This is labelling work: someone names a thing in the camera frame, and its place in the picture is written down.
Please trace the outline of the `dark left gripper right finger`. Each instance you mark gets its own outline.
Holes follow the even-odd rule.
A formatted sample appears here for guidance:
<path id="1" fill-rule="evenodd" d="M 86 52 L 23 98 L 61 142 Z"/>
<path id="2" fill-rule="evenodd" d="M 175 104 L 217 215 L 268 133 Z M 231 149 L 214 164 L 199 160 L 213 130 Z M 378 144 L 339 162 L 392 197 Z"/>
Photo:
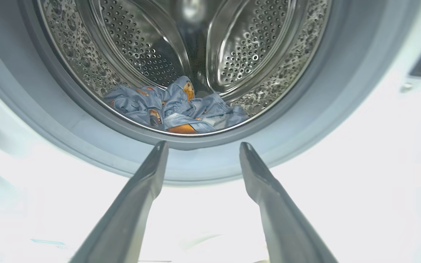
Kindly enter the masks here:
<path id="1" fill-rule="evenodd" d="M 250 143 L 239 149 L 247 194 L 259 206 L 271 263 L 336 263 L 321 237 Z"/>

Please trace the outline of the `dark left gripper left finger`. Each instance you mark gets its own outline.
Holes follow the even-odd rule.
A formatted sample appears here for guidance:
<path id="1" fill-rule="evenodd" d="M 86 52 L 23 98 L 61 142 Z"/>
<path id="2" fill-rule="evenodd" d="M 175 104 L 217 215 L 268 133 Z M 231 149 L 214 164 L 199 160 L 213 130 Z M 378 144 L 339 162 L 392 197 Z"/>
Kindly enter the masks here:
<path id="1" fill-rule="evenodd" d="M 137 263 L 153 201 L 162 191 L 168 143 L 157 143 L 124 185 L 72 263 Z"/>

